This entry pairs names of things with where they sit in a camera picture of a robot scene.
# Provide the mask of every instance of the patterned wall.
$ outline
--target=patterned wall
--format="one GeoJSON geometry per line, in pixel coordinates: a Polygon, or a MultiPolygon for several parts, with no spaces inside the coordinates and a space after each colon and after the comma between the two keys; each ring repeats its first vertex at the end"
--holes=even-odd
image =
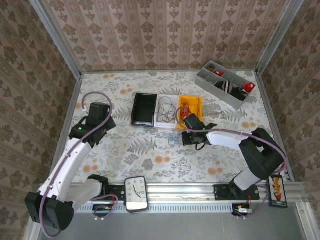
{"type": "Polygon", "coordinates": [[[289,0],[43,0],[81,72],[255,68],[289,0]]]}
{"type": "Polygon", "coordinates": [[[25,0],[0,0],[0,239],[22,237],[48,176],[75,79],[25,0]]]}
{"type": "Polygon", "coordinates": [[[304,1],[263,80],[289,160],[320,225],[320,1],[304,1]]]}

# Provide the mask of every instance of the analog clock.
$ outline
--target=analog clock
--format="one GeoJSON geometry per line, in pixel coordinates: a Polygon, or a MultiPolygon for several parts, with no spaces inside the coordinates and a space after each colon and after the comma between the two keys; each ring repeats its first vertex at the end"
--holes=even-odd
{"type": "Polygon", "coordinates": [[[129,213],[148,209],[147,185],[144,176],[130,177],[124,180],[125,206],[129,213]]]}

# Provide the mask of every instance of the floral tablecloth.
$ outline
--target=floral tablecloth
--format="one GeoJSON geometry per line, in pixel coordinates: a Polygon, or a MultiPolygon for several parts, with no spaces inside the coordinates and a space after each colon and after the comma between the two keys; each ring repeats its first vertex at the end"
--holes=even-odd
{"type": "MultiPolygon", "coordinates": [[[[181,132],[173,129],[131,126],[131,111],[136,93],[189,95],[202,97],[203,121],[219,128],[251,132],[257,127],[271,134],[265,107],[256,86],[241,109],[230,105],[195,85],[196,71],[124,72],[85,74],[72,124],[87,115],[81,108],[83,95],[92,91],[107,94],[114,107],[112,117],[117,127],[110,130],[83,162],[73,182],[82,183],[91,174],[109,178],[112,183],[145,176],[149,183],[229,182],[246,162],[241,153],[223,146],[183,146],[181,132]]],[[[253,71],[236,74],[256,83],[253,71]]],[[[103,96],[86,99],[106,102],[103,96]]]]}

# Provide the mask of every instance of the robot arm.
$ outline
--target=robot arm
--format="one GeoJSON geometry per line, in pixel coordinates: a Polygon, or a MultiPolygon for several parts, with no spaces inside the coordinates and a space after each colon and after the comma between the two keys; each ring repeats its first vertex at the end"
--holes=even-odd
{"type": "Polygon", "coordinates": [[[82,162],[86,159],[93,147],[99,144],[100,140],[107,134],[107,131],[116,127],[111,117],[100,129],[80,142],[68,157],[62,170],[58,172],[58,169],[70,149],[83,136],[100,125],[107,118],[109,111],[109,105],[94,102],[90,105],[88,116],[81,119],[81,121],[71,129],[69,135],[70,140],[67,142],[64,153],[50,176],[39,188],[37,193],[29,192],[25,198],[25,204],[34,222],[40,223],[40,203],[48,187],[50,187],[51,190],[44,202],[44,224],[62,231],[69,226],[73,219],[74,212],[79,207],[104,192],[104,184],[106,181],[108,183],[108,179],[97,178],[95,175],[90,176],[82,186],[71,191],[70,185],[82,162]],[[57,174],[56,179],[53,185],[50,186],[49,184],[55,174],[57,174]]]}
{"type": "MultiPolygon", "coordinates": [[[[207,130],[215,127],[216,124],[205,126],[195,114],[184,119],[186,126],[192,130],[207,130]]],[[[257,128],[251,135],[263,139],[275,146],[278,146],[272,137],[262,128],[257,128]]],[[[255,183],[266,180],[277,170],[284,159],[269,145],[259,142],[251,137],[244,135],[234,135],[228,132],[183,132],[183,145],[205,144],[219,145],[242,152],[248,168],[241,171],[229,183],[229,190],[234,198],[238,198],[255,183]]]]}

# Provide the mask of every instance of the small black box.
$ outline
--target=small black box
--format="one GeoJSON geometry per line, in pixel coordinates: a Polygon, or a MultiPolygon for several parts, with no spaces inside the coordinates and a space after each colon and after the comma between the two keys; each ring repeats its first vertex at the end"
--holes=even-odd
{"type": "Polygon", "coordinates": [[[131,124],[134,126],[153,127],[157,94],[136,93],[131,113],[131,124]]]}

